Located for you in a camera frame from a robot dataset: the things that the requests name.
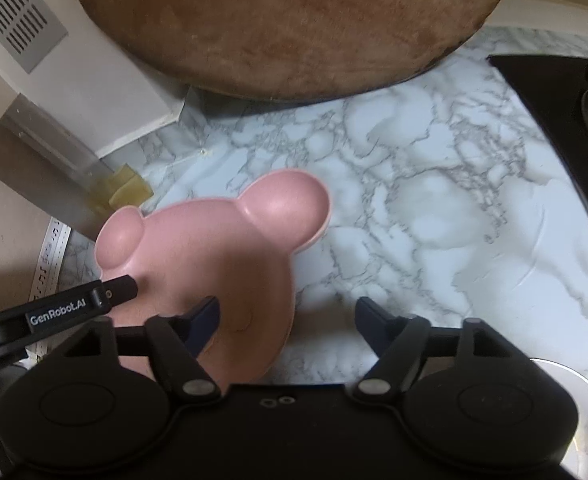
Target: white marble surface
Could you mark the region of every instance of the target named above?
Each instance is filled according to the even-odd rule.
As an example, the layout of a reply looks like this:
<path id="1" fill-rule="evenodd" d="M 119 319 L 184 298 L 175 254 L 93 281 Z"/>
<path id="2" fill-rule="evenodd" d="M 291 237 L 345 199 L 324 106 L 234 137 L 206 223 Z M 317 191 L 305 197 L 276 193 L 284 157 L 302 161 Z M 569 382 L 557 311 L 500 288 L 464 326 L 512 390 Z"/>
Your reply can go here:
<path id="1" fill-rule="evenodd" d="M 587 56 L 588 39 L 484 28 L 409 82 L 304 107 L 190 95 L 183 124 L 109 156 L 156 195 L 236 196 L 269 170 L 299 167 L 330 189 L 322 240 L 295 257 L 296 319 L 267 380 L 353 381 L 375 360 L 352 322 L 386 309 L 458 326 L 481 317 L 532 357 L 588 376 L 588 216 L 491 53 Z M 74 234 L 60 284 L 96 275 Z"/>

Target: black stove top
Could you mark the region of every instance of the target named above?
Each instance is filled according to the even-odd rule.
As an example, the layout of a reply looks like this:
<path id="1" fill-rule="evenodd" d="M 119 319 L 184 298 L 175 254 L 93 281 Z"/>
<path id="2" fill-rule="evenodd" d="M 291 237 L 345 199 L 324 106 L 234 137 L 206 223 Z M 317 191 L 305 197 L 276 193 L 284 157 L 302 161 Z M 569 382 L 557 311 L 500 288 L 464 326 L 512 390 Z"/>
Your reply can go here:
<path id="1" fill-rule="evenodd" d="M 545 132 L 588 211 L 588 59 L 490 56 Z"/>

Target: vent grille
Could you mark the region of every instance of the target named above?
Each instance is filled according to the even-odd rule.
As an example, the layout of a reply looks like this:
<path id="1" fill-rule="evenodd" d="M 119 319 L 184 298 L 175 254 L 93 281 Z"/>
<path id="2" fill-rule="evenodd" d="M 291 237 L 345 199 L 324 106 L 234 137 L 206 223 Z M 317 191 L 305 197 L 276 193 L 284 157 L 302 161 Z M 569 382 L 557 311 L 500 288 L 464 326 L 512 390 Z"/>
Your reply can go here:
<path id="1" fill-rule="evenodd" d="M 43 0 L 0 0 L 0 42 L 27 73 L 67 33 Z"/>

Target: pink bowl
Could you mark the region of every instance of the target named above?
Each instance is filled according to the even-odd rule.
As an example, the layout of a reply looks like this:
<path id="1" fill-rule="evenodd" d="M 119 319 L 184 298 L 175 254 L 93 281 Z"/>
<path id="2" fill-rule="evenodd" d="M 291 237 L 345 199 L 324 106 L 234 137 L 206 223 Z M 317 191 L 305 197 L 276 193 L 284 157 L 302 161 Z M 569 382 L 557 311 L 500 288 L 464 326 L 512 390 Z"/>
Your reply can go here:
<path id="1" fill-rule="evenodd" d="M 259 379 L 292 327 L 290 256 L 318 240 L 329 218 L 327 189 L 301 170 L 266 174 L 238 199 L 187 200 L 146 218 L 119 209 L 98 236 L 96 262 L 101 279 L 130 274 L 139 293 L 113 309 L 114 325 L 184 314 L 216 296 L 221 323 L 200 364 L 222 389 Z M 147 358 L 121 361 L 152 376 Z"/>

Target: round cutting board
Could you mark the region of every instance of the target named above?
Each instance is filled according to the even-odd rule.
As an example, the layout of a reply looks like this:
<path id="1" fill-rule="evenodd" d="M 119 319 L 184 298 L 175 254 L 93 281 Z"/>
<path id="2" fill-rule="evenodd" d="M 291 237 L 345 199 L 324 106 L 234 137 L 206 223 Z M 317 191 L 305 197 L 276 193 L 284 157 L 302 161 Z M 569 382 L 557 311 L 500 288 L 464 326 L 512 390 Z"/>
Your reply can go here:
<path id="1" fill-rule="evenodd" d="M 499 0 L 80 0 L 125 49 L 200 88 L 317 100 L 416 75 Z"/>

